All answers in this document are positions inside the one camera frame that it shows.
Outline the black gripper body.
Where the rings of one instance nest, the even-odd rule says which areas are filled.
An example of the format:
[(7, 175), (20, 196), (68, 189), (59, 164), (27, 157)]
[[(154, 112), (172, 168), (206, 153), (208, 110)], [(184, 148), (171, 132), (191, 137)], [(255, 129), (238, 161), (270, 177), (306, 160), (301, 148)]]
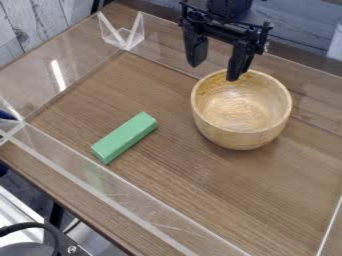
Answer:
[(184, 23), (198, 25), (207, 38), (211, 37), (227, 44), (246, 40), (255, 47), (255, 54), (263, 55), (274, 24), (253, 13), (253, 1), (180, 0), (179, 26)]

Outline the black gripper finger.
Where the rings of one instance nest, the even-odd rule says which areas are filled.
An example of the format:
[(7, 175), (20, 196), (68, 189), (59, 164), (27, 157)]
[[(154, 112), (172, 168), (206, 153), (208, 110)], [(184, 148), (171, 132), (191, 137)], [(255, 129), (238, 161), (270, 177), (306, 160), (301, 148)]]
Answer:
[(238, 40), (234, 44), (233, 55), (229, 61), (227, 76), (229, 81), (237, 81), (239, 76), (249, 70), (255, 55), (255, 47), (246, 40)]
[(207, 58), (208, 39), (198, 25), (184, 23), (182, 29), (187, 62), (198, 67)]

